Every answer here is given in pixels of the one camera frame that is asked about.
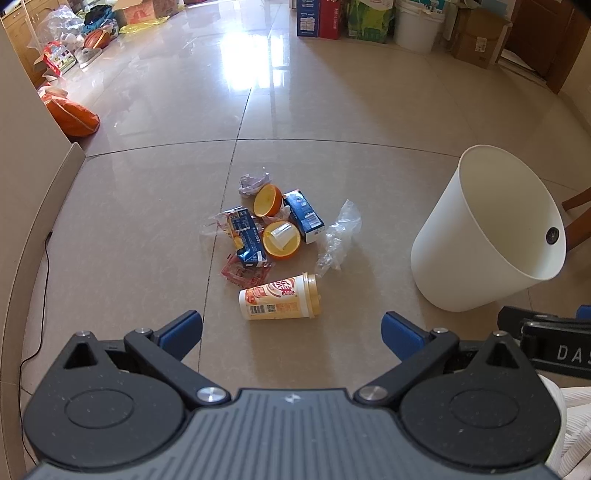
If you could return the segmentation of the white plastic trash bin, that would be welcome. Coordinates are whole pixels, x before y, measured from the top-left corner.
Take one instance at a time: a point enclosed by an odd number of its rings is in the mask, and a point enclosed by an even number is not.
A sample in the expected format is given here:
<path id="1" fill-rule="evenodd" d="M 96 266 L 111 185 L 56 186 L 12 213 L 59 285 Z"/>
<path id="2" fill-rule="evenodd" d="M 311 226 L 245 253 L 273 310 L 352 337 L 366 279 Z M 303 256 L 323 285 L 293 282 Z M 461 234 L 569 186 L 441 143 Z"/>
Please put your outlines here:
<path id="1" fill-rule="evenodd" d="M 415 238 L 411 269 L 430 303 L 464 312 L 555 278 L 566 253 L 543 181 L 510 152 L 475 145 Z"/>

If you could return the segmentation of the orange milk tea cup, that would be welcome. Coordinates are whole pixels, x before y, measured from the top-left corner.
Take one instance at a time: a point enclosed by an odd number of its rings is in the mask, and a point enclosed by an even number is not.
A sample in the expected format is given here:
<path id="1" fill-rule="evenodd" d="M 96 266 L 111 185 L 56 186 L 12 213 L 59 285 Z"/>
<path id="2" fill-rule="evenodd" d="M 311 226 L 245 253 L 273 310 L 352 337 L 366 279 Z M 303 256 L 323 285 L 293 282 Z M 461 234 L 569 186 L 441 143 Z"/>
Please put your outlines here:
<path id="1" fill-rule="evenodd" d="M 307 272 L 243 289 L 238 301 L 249 321 L 315 318 L 322 311 L 317 276 Z"/>

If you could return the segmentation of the clear plastic bag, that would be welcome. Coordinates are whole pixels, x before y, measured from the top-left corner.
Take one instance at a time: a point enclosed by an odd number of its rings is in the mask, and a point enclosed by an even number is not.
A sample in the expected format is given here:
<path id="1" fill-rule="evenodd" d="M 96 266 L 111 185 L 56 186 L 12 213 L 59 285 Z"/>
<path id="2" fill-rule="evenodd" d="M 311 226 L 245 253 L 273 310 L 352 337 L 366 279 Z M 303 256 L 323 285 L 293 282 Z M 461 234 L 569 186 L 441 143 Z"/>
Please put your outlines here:
<path id="1" fill-rule="evenodd" d="M 353 240 L 362 229 L 362 224 L 362 217 L 356 204 L 346 200 L 335 222 L 329 225 L 321 235 L 315 275 L 322 278 L 331 269 L 341 270 Z"/>

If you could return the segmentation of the orange peel half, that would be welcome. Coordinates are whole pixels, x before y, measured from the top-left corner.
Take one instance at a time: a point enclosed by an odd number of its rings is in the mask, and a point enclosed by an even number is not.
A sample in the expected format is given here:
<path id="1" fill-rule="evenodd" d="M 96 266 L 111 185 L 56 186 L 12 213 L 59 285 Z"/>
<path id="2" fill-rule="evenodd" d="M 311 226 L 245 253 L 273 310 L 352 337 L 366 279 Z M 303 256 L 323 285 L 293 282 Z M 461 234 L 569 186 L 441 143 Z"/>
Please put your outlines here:
<path id="1" fill-rule="evenodd" d="M 283 206 L 283 194 L 280 189 L 273 184 L 266 184 L 253 201 L 253 213 L 256 217 L 274 217 L 280 212 Z"/>
<path id="2" fill-rule="evenodd" d="M 301 246 L 301 234 L 293 223 L 276 221 L 263 230 L 263 248 L 273 260 L 287 260 Z"/>

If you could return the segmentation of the white ribbed plastic cup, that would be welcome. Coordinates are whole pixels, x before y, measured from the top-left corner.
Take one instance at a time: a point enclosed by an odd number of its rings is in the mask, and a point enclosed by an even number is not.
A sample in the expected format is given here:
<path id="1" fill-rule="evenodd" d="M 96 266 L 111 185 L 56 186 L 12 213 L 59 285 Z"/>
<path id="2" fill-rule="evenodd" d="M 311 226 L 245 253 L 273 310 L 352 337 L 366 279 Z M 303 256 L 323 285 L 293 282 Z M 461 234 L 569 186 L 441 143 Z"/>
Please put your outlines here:
<path id="1" fill-rule="evenodd" d="M 297 238 L 297 228 L 290 222 L 276 222 L 270 226 L 270 240 L 277 249 L 284 250 L 294 238 Z"/>

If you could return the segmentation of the lilac paper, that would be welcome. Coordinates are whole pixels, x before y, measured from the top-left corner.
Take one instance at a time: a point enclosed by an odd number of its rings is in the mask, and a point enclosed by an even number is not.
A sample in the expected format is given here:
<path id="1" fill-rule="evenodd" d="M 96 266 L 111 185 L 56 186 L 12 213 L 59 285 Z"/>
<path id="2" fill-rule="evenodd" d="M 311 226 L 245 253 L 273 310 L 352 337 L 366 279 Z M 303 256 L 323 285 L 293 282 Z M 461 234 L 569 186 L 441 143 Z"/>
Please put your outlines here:
<path id="1" fill-rule="evenodd" d="M 270 172 L 264 168 L 257 173 L 243 174 L 239 179 L 238 194 L 242 197 L 255 197 L 270 182 Z"/>

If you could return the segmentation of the red printed clear wrapper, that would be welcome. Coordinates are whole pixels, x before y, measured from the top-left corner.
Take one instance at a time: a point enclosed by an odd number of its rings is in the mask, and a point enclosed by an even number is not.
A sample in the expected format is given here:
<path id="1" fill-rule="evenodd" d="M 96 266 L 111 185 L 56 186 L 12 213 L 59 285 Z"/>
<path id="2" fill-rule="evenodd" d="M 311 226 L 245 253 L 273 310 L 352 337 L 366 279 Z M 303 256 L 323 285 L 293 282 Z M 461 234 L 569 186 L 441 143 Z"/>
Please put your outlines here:
<path id="1" fill-rule="evenodd" d="M 221 275 L 240 289 L 249 289 L 266 283 L 273 266 L 273 262 L 270 262 L 260 267 L 245 267 L 238 256 L 231 254 L 221 269 Z"/>

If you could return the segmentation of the white tissue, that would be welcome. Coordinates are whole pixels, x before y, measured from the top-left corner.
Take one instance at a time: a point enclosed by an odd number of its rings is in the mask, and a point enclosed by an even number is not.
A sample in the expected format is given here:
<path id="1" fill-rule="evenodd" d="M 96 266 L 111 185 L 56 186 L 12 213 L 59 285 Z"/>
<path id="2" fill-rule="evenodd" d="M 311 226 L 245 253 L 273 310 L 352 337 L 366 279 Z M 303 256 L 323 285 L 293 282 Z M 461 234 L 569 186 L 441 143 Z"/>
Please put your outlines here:
<path id="1" fill-rule="evenodd" d="M 280 207 L 280 210 L 274 215 L 274 219 L 277 221 L 287 221 L 290 219 L 290 206 L 283 205 Z"/>

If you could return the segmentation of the orange cloth bag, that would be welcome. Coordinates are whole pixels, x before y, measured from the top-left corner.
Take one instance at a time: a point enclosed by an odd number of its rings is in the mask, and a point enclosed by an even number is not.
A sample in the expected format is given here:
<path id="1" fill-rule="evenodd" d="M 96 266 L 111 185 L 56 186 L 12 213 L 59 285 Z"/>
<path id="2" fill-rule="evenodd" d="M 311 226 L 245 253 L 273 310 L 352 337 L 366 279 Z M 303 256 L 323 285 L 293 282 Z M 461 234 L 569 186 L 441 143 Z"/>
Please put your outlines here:
<path id="1" fill-rule="evenodd" d="M 81 104 L 72 101 L 68 92 L 58 87 L 44 86 L 38 94 L 50 115 L 69 138 L 82 139 L 94 135 L 100 118 Z"/>

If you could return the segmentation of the colourful toy box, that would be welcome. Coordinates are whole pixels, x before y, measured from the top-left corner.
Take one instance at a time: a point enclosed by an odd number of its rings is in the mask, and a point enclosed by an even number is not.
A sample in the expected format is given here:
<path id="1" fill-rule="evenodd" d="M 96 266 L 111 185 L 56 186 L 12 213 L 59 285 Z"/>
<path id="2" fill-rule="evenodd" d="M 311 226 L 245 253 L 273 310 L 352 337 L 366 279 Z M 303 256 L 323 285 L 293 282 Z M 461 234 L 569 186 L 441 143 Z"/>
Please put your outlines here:
<path id="1" fill-rule="evenodd" d="M 56 77 L 63 76 L 77 63 L 75 56 L 60 41 L 48 42 L 43 48 L 41 58 Z"/>

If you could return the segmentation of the brown cardboard box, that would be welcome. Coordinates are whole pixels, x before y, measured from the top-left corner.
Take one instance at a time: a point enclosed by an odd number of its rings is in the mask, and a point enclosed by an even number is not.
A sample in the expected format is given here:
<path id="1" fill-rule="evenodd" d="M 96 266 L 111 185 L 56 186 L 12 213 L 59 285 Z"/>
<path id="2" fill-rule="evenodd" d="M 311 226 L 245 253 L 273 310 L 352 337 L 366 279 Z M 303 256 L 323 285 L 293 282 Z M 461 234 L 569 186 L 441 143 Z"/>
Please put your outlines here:
<path id="1" fill-rule="evenodd" d="M 484 8 L 460 6 L 452 32 L 451 55 L 463 62 L 488 69 L 501 36 L 510 22 Z"/>

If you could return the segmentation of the white plastic bucket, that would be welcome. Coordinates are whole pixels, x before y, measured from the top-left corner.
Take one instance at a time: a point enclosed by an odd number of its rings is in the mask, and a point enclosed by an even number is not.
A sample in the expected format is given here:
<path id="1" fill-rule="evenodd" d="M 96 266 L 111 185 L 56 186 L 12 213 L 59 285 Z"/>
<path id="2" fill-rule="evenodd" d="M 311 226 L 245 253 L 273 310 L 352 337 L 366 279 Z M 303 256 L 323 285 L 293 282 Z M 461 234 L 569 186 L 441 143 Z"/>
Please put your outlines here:
<path id="1" fill-rule="evenodd" d="M 394 13 L 394 42 L 418 54 L 431 52 L 445 21 L 441 9 L 416 1 L 397 1 Z"/>

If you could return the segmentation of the green cardboard box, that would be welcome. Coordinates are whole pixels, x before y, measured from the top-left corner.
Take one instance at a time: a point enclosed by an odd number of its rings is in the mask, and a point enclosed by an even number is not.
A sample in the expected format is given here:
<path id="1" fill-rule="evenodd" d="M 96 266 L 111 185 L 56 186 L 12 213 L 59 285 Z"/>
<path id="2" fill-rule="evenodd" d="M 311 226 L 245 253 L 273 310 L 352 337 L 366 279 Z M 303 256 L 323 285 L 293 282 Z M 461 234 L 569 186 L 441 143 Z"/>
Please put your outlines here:
<path id="1" fill-rule="evenodd" d="M 384 43 L 394 13 L 394 0 L 351 0 L 348 5 L 349 38 Z"/>

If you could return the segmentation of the red cardboard box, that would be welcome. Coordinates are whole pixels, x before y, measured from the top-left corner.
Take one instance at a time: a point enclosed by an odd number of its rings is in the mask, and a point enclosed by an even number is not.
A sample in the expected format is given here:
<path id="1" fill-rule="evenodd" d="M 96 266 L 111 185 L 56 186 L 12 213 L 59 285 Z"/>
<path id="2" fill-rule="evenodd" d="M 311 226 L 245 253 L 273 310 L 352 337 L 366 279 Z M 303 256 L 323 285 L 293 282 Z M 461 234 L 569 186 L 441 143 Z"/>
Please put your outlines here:
<path id="1" fill-rule="evenodd" d="M 342 31 L 342 13 L 344 2 L 342 0 L 320 1 L 320 25 L 318 35 L 321 38 L 339 40 Z"/>

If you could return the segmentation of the blue cardboard box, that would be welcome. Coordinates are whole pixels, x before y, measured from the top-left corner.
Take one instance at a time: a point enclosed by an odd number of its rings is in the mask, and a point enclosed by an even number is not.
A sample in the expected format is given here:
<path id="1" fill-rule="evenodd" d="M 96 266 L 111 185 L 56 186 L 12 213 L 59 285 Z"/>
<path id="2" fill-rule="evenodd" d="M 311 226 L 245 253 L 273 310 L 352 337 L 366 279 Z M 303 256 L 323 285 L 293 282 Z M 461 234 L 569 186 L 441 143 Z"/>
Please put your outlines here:
<path id="1" fill-rule="evenodd" d="M 297 35 L 318 37 L 320 29 L 320 0 L 297 0 Z"/>

